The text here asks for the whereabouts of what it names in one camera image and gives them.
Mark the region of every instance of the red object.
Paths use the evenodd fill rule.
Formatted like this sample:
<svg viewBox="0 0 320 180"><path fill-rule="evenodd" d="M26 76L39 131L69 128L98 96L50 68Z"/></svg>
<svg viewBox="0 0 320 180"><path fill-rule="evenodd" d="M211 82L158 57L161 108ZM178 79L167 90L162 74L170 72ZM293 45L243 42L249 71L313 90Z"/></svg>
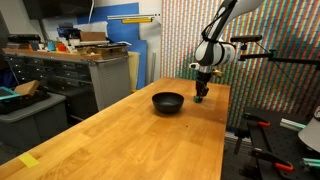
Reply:
<svg viewBox="0 0 320 180"><path fill-rule="evenodd" d="M264 127L269 127L271 125L271 123L269 123L269 122L262 122L262 121L259 121L258 124L260 126L264 126Z"/></svg>
<svg viewBox="0 0 320 180"><path fill-rule="evenodd" d="M284 165L284 164L280 164L280 163L275 163L274 166L278 169L282 169L285 171L289 171L292 172L293 171L293 166L291 163L288 162L288 164L290 164L290 166Z"/></svg>
<svg viewBox="0 0 320 180"><path fill-rule="evenodd" d="M58 51L62 51L62 52L67 51L67 48L63 43L57 43L56 47L58 48Z"/></svg>

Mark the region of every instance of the wooden tabletop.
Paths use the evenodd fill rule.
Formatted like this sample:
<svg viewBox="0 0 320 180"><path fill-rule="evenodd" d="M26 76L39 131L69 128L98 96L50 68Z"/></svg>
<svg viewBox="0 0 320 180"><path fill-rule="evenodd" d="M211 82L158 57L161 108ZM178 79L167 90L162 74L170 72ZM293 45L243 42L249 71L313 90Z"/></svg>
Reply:
<svg viewBox="0 0 320 180"><path fill-rule="evenodd" d="M194 103L195 81L162 78L15 158L0 179L220 179L230 87L208 84ZM158 92L184 96L177 114L158 113Z"/></svg>

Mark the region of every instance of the metal cabinet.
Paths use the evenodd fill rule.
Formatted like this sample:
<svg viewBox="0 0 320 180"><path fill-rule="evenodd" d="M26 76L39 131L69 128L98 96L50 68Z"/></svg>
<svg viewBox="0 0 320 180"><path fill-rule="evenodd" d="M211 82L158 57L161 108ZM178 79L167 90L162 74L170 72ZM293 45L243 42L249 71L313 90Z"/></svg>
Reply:
<svg viewBox="0 0 320 180"><path fill-rule="evenodd" d="M40 81L40 89L67 97L69 117L83 120L130 95L128 55L105 60L6 54L19 84Z"/></svg>

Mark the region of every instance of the patterned backdrop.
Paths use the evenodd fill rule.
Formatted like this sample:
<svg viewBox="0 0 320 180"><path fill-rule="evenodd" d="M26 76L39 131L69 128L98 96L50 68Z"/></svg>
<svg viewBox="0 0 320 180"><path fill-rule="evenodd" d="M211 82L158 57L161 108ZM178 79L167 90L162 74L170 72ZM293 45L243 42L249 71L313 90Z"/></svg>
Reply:
<svg viewBox="0 0 320 180"><path fill-rule="evenodd" d="M222 0L163 0L161 77L196 79L196 71L188 69L188 65L195 62L201 31L221 3ZM266 0L255 11L231 21L222 38L229 41L236 35L261 34L260 44L266 49L276 49L276 57L319 60L319 5L319 0ZM264 51L249 43L246 53ZM308 115L320 105L320 67L278 65L302 89L267 59L217 67L225 77L214 77L212 82L232 87L229 127L238 127L245 106Z"/></svg>

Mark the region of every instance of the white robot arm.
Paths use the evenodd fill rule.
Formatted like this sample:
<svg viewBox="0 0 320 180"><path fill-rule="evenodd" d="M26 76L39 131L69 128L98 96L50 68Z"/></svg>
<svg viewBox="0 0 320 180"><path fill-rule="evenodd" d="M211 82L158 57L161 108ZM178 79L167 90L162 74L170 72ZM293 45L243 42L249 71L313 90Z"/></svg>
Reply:
<svg viewBox="0 0 320 180"><path fill-rule="evenodd" d="M235 47L221 39L223 29L231 20L241 14L258 8L264 0L225 0L218 9L213 21L203 30L203 40L195 52L197 63L190 68L198 70L195 102L201 102L208 93L207 82L212 76L213 67L233 62Z"/></svg>

